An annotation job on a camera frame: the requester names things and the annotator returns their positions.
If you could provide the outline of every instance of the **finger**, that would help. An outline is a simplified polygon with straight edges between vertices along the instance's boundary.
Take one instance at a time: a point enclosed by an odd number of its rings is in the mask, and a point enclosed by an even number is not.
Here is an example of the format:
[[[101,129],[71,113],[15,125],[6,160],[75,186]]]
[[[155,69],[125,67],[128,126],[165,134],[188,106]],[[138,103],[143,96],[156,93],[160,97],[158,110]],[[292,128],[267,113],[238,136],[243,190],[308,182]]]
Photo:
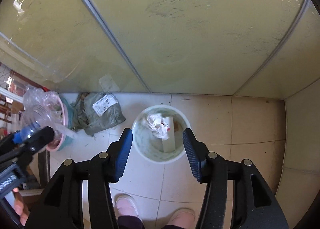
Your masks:
[[[29,211],[29,209],[28,209],[26,204],[24,204],[24,208],[23,208],[23,213],[22,214],[25,214],[27,216],[29,216],[29,214],[30,214],[30,211]]]
[[[27,215],[27,214],[22,214],[22,215],[20,216],[20,223],[21,223],[23,226],[25,226],[27,219],[28,219],[28,215]]]
[[[14,193],[14,210],[20,216],[23,213],[24,204],[20,193]]]

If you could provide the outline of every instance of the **white paper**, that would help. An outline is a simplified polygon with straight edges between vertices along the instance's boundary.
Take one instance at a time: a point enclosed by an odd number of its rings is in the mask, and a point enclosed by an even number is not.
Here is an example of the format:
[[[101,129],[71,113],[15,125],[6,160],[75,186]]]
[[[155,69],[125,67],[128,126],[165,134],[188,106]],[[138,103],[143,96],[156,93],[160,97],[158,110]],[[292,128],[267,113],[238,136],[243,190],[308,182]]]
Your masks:
[[[163,121],[168,124],[169,130],[167,131],[168,139],[162,139],[163,145],[163,152],[164,153],[171,153],[175,151],[176,144],[174,140],[174,124],[173,124],[173,117],[165,117]]]
[[[102,116],[105,111],[114,104],[118,103],[118,100],[113,94],[106,94],[92,105],[92,108],[98,116]]]
[[[147,127],[158,139],[168,139],[168,125],[163,121],[161,114],[149,114],[142,119],[142,124]]]

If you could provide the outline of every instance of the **dark pants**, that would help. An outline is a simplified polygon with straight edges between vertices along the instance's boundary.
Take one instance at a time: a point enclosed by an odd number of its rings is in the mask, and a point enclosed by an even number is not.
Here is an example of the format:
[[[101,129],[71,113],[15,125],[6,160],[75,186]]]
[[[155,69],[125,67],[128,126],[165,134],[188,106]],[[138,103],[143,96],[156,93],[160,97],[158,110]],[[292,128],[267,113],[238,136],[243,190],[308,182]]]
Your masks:
[[[118,225],[120,229],[145,229],[142,221],[133,216],[120,216],[118,217]],[[162,229],[183,229],[175,225],[165,225]]]

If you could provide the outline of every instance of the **human hand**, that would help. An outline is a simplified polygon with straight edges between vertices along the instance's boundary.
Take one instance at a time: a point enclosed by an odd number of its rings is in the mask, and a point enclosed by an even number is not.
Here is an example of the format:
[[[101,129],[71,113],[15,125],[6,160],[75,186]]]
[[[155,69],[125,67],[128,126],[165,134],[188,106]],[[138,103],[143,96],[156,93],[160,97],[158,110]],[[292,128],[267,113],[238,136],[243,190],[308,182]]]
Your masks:
[[[26,204],[23,202],[22,196],[19,193],[18,188],[13,189],[14,194],[14,210],[20,216],[20,223],[25,226],[29,217],[29,210]]]

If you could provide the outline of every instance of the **blue gripper pad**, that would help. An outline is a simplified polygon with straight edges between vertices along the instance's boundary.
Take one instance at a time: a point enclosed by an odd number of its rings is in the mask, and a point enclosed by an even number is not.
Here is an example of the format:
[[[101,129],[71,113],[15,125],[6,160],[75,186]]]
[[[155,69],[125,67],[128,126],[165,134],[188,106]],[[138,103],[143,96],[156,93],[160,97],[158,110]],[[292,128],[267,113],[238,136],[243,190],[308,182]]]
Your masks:
[[[125,128],[122,132],[120,139],[110,144],[107,152],[111,155],[110,161],[113,163],[114,168],[112,171],[113,183],[119,181],[123,176],[125,165],[127,164],[128,156],[132,145],[132,131]]]
[[[206,166],[206,155],[209,150],[203,142],[196,140],[190,128],[183,131],[182,139],[192,174],[198,182],[203,183],[203,169]]]

